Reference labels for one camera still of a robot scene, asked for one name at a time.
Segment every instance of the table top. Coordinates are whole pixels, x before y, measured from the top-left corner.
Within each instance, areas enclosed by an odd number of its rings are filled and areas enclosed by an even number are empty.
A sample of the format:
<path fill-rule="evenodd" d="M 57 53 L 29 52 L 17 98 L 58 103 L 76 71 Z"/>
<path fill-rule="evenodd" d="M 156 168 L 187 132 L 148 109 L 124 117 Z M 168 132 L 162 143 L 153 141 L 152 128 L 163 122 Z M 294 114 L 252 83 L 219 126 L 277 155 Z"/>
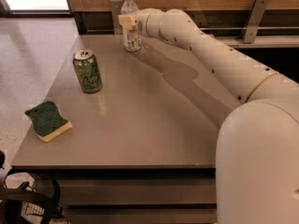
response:
<path fill-rule="evenodd" d="M 78 37 L 46 97 L 73 129 L 43 143 L 31 127 L 15 169 L 210 168 L 219 128 L 237 100 L 188 51 L 143 37 L 127 52 L 120 35 Z M 84 93 L 72 64 L 95 54 L 104 87 Z"/>

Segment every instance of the plastic bottle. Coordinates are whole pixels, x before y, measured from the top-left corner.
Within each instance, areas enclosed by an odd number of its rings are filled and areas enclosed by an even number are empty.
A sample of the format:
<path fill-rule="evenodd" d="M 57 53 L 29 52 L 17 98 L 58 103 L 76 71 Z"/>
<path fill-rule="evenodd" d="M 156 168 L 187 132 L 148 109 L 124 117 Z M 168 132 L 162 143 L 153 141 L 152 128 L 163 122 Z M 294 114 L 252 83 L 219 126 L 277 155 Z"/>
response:
<path fill-rule="evenodd" d="M 135 15 L 139 10 L 134 0 L 125 0 L 121 7 L 121 14 Z M 141 36 L 134 30 L 122 27 L 123 46 L 128 51 L 137 51 L 141 48 Z"/>

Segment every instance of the sponge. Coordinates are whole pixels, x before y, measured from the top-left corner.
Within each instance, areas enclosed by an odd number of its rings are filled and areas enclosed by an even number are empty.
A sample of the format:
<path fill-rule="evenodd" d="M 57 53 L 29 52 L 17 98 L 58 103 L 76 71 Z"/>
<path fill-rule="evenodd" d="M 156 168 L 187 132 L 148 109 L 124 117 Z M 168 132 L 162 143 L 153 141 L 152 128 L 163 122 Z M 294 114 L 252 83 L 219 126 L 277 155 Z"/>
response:
<path fill-rule="evenodd" d="M 70 121 L 64 119 L 52 101 L 46 101 L 32 109 L 26 110 L 37 136 L 44 142 L 49 142 L 60 134 L 71 129 Z"/>

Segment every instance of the green can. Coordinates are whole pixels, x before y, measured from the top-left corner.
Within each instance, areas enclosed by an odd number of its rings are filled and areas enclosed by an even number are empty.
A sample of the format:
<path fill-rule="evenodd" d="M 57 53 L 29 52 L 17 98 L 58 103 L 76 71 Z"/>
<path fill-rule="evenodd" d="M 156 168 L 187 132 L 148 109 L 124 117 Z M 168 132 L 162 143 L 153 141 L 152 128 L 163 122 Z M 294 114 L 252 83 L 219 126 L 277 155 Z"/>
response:
<path fill-rule="evenodd" d="M 82 90 L 95 93 L 103 88 L 99 67 L 93 52 L 80 49 L 74 53 L 73 64 Z"/>

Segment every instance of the can top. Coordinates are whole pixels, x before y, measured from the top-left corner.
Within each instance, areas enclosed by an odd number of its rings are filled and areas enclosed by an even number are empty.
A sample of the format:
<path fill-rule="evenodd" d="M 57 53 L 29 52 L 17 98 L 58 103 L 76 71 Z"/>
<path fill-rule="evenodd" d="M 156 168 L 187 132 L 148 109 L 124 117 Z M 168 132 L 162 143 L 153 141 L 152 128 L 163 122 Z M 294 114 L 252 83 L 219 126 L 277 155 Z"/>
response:
<path fill-rule="evenodd" d="M 79 61 L 84 61 L 93 56 L 93 52 L 90 49 L 80 49 L 74 53 L 74 58 Z"/>

